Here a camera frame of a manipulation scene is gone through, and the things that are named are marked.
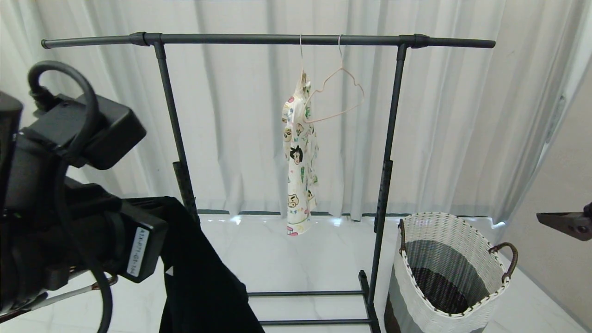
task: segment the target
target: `white marble floor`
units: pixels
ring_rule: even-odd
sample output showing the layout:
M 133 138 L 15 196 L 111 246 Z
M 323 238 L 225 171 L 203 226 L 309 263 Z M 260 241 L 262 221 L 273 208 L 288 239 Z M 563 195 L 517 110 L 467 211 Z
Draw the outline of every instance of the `white marble floor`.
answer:
M 372 219 L 315 217 L 317 224 L 298 236 L 285 235 L 279 216 L 202 215 L 202 227 L 220 257 L 250 292 L 294 290 L 357 290 L 358 271 L 370 275 L 374 249 Z M 392 261 L 396 219 L 385 229 L 375 306 L 383 318 Z M 113 287 L 112 333 L 157 333 L 165 301 L 162 266 L 142 284 L 120 280 Z M 72 281 L 67 290 L 92 282 L 89 275 Z M 521 271 L 485 333 L 585 333 L 557 304 Z M 260 320 L 365 318 L 360 296 L 252 297 Z M 92 292 L 20 316 L 0 325 L 1 333 L 93 333 L 98 327 L 101 297 Z M 358 326 L 276 326 L 267 333 L 358 333 Z

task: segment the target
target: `laundry basket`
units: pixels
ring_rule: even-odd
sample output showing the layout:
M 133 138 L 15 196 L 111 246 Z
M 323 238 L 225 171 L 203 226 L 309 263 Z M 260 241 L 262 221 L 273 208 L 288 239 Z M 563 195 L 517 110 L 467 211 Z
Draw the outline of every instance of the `laundry basket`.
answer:
M 389 301 L 401 332 L 481 332 L 508 288 L 514 245 L 491 246 L 463 219 L 419 213 L 401 219 Z M 497 251 L 513 253 L 506 271 Z

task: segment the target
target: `curtain fold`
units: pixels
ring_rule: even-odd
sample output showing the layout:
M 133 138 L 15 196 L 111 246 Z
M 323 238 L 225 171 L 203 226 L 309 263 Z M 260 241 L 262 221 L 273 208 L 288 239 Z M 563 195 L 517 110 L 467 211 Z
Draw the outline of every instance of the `curtain fold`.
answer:
M 494 39 L 493 50 L 410 49 L 392 149 L 387 212 L 445 211 L 507 221 L 543 149 L 568 68 L 582 0 L 549 1 L 33 1 L 1 2 L 0 88 L 23 100 L 43 59 L 78 68 L 98 94 L 129 105 L 148 131 L 112 170 L 71 173 L 122 196 L 179 197 L 177 161 L 154 50 L 139 46 L 43 50 L 39 40 L 162 33 L 390 35 Z M 336 46 L 303 46 L 320 88 L 339 67 Z M 359 219 L 376 210 L 396 47 L 342 47 L 365 103 L 316 124 L 318 208 Z M 167 45 L 166 54 L 199 209 L 285 214 L 281 108 L 300 73 L 299 46 Z M 78 95 L 61 75 L 53 92 Z M 315 117 L 360 95 L 347 76 L 315 95 Z

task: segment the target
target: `clothes rack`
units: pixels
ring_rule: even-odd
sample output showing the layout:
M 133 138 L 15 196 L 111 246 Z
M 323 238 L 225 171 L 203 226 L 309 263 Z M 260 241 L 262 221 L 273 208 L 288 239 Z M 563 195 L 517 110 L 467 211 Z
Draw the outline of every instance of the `clothes rack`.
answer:
M 133 44 L 138 46 L 154 46 L 160 69 L 160 77 L 165 91 L 166 104 L 179 161 L 173 163 L 183 204 L 197 218 L 197 207 L 193 187 L 189 176 L 187 158 L 179 119 L 170 83 L 170 75 L 166 63 L 166 44 L 290 44 L 290 45 L 337 45 L 337 35 L 280 35 L 280 34 L 162 34 L 138 32 L 126 36 L 88 37 L 75 39 L 42 40 L 45 49 L 71 46 L 96 46 L 112 44 Z M 262 325 L 353 325 L 367 324 L 372 333 L 380 333 L 379 321 L 374 308 L 374 294 L 378 277 L 378 263 L 380 259 L 384 222 L 387 211 L 388 191 L 391 184 L 393 162 L 391 160 L 392 140 L 397 118 L 399 93 L 403 77 L 403 64 L 407 49 L 419 49 L 427 46 L 475 47 L 491 49 L 496 43 L 492 40 L 433 38 L 422 34 L 400 36 L 344 36 L 340 38 L 341 45 L 362 46 L 397 46 L 397 65 L 392 88 L 390 115 L 388 118 L 387 139 L 382 162 L 382 175 L 378 192 L 377 213 L 374 218 L 374 232 L 376 240 L 370 282 L 364 270 L 358 274 L 360 290 L 331 290 L 331 291 L 301 291 L 301 292 L 254 292 L 250 297 L 287 297 L 287 296 L 363 296 L 367 318 L 362 319 L 313 319 L 288 321 L 262 321 Z

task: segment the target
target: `horizontal rack bar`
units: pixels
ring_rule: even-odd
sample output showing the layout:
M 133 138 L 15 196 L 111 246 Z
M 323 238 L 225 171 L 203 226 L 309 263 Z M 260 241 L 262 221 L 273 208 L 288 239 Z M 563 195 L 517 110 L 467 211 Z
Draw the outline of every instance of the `horizontal rack bar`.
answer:
M 400 36 L 359 35 L 284 35 L 284 34 L 162 34 L 138 32 L 126 36 L 102 36 L 72 39 L 42 40 L 46 49 L 69 46 L 91 46 L 110 44 L 135 44 L 150 46 L 161 44 L 267 44 L 267 45 L 366 45 L 399 46 L 411 48 L 426 46 L 477 47 L 491 49 L 493 40 L 434 38 L 422 34 Z
M 351 296 L 364 295 L 362 290 L 327 290 L 314 292 L 254 292 L 249 297 L 289 297 L 289 296 Z
M 262 326 L 288 326 L 288 325 L 358 325 L 370 324 L 370 319 L 309 319 L 289 321 L 260 321 Z

